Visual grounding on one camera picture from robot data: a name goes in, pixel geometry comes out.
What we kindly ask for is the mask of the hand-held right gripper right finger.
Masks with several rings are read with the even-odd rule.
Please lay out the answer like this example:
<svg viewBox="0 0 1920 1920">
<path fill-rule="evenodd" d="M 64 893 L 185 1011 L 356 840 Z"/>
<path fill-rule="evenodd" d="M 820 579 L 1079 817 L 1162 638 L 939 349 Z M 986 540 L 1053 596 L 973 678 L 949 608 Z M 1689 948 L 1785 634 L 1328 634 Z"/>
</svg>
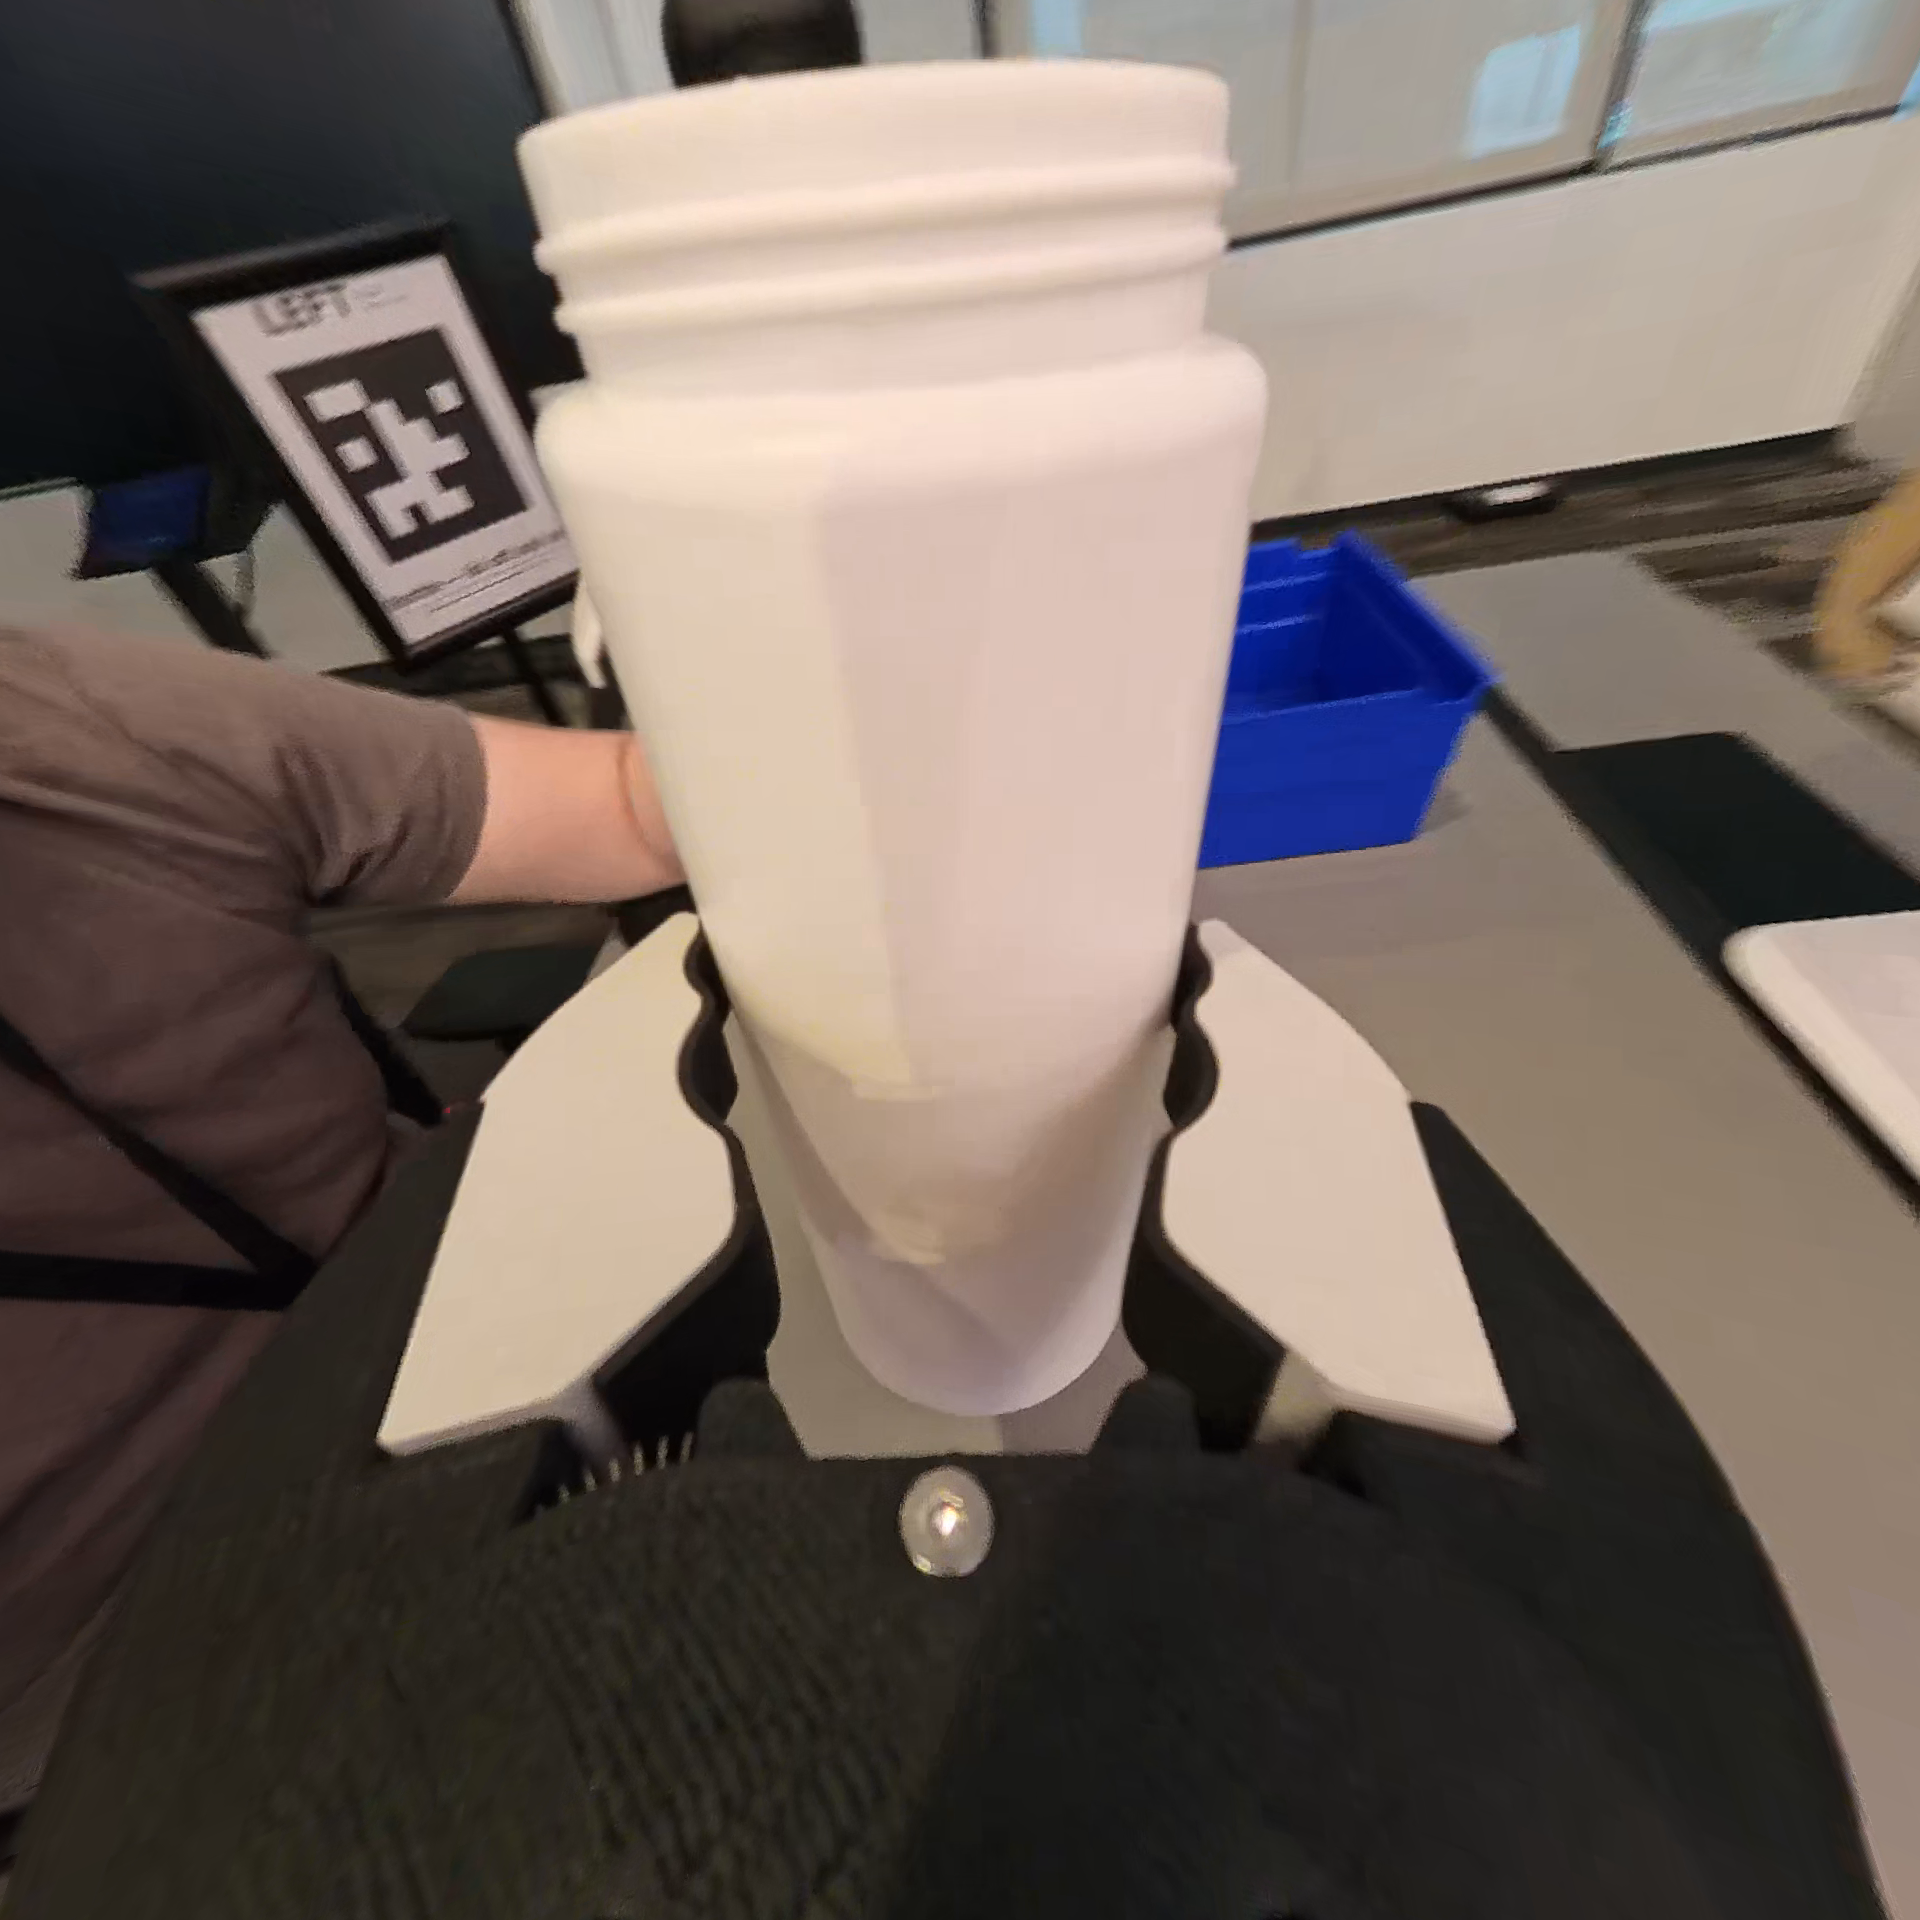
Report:
<svg viewBox="0 0 1920 1920">
<path fill-rule="evenodd" d="M 1205 1449 L 1312 1446 L 1352 1413 L 1500 1446 L 1500 1378 L 1412 1101 L 1325 1001 L 1224 921 L 1188 929 L 1165 1133 L 1124 1336 Z"/>
</svg>

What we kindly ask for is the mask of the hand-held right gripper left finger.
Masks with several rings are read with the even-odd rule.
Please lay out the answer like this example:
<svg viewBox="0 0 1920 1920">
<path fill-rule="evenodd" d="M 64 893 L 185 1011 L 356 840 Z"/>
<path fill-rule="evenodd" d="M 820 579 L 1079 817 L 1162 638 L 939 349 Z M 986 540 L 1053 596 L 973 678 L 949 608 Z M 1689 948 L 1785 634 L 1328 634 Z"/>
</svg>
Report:
<svg viewBox="0 0 1920 1920">
<path fill-rule="evenodd" d="M 721 1382 L 765 1378 L 779 1283 L 730 1129 L 727 1021 L 682 913 L 507 1060 L 375 1434 L 387 1456 L 528 1424 L 584 1458 L 685 1456 Z"/>
</svg>

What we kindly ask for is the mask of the white plastic bottle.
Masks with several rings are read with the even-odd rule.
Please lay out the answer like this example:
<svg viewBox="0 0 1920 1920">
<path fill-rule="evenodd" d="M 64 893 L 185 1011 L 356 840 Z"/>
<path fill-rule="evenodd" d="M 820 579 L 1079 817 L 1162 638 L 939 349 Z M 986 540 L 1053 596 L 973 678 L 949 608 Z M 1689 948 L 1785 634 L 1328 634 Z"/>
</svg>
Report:
<svg viewBox="0 0 1920 1920">
<path fill-rule="evenodd" d="M 535 442 L 836 1324 L 992 1417 L 1101 1353 L 1159 1133 L 1264 371 L 1229 89 L 847 66 L 520 141 Z"/>
</svg>

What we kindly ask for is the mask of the blue plastic storage bin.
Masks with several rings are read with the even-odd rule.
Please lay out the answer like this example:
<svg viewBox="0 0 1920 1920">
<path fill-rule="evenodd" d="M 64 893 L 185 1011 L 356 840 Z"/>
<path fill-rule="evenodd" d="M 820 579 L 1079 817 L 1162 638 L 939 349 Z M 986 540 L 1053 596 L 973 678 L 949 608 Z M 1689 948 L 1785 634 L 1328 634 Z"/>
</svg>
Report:
<svg viewBox="0 0 1920 1920">
<path fill-rule="evenodd" d="M 1416 840 L 1497 674 L 1371 545 L 1249 546 L 1197 866 Z"/>
</svg>

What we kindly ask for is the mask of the black sign easel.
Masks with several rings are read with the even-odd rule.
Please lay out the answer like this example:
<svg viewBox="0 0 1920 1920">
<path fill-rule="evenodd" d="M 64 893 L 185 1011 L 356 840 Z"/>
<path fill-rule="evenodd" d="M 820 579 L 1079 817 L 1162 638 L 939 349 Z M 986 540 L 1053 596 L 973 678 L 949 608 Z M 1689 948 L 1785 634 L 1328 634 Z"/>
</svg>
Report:
<svg viewBox="0 0 1920 1920">
<path fill-rule="evenodd" d="M 533 636 L 514 628 L 499 636 L 497 646 L 538 717 L 555 730 L 589 726 L 593 686 L 570 634 Z"/>
</svg>

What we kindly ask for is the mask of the black framed marker sign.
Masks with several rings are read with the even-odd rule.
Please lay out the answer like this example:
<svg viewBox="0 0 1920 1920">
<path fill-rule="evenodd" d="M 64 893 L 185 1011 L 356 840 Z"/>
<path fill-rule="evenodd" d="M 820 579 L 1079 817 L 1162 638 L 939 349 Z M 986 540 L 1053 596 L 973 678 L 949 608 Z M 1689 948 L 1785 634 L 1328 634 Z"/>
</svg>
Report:
<svg viewBox="0 0 1920 1920">
<path fill-rule="evenodd" d="M 579 587 L 535 406 L 449 219 L 131 278 L 178 372 L 258 465 L 400 673 L 516 641 Z"/>
</svg>

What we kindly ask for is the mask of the small blue floor box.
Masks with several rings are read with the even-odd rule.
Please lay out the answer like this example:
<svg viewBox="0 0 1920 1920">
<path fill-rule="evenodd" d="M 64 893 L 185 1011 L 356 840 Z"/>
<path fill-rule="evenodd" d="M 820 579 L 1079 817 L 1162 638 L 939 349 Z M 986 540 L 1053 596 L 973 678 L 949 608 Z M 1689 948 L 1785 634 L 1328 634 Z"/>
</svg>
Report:
<svg viewBox="0 0 1920 1920">
<path fill-rule="evenodd" d="M 87 486 L 81 514 L 75 580 L 200 563 L 213 533 L 213 474 L 203 465 L 152 470 Z"/>
</svg>

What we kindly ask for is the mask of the person's grey shirt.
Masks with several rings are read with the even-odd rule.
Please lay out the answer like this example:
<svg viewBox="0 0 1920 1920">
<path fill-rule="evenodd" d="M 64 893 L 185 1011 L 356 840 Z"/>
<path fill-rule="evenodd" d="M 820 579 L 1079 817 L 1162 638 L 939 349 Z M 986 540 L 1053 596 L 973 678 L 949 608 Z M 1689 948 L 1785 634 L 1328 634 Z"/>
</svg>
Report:
<svg viewBox="0 0 1920 1920">
<path fill-rule="evenodd" d="M 458 707 L 149 641 L 4 632 L 4 1818 L 176 1477 L 400 1149 L 309 921 L 443 905 Z"/>
</svg>

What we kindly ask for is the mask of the black rectangular table pad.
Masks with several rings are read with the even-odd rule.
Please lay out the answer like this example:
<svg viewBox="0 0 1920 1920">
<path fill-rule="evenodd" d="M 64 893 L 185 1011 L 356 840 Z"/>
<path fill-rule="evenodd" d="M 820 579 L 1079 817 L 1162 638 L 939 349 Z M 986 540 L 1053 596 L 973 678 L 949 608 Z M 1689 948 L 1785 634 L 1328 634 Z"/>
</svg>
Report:
<svg viewBox="0 0 1920 1920">
<path fill-rule="evenodd" d="M 1547 765 L 1610 857 L 1709 948 L 1917 908 L 1914 866 L 1745 736 L 1559 750 Z"/>
</svg>

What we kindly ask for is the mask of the instruction sheet on stand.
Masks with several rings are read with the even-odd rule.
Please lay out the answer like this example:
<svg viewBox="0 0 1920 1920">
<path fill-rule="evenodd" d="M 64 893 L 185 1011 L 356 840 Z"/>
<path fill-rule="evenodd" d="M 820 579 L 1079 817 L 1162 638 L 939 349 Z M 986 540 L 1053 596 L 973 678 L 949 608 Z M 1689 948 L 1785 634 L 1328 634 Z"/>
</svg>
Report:
<svg viewBox="0 0 1920 1920">
<path fill-rule="evenodd" d="M 1840 542 L 1816 594 L 1816 673 L 1917 744 L 1917 469 Z M 1917 1173 L 1917 909 L 1737 933 L 1737 987 L 1885 1152 Z"/>
</svg>

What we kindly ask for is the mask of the large dark wall panel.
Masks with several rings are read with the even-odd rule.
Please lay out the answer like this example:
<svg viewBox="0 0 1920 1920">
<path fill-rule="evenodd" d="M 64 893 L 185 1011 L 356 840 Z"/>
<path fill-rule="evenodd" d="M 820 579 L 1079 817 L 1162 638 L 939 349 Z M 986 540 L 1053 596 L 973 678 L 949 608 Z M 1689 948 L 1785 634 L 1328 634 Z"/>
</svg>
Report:
<svg viewBox="0 0 1920 1920">
<path fill-rule="evenodd" d="M 579 376 L 516 165 L 544 116 L 506 4 L 4 2 L 2 480 L 203 465 L 136 276 L 449 222 L 500 357 Z"/>
</svg>

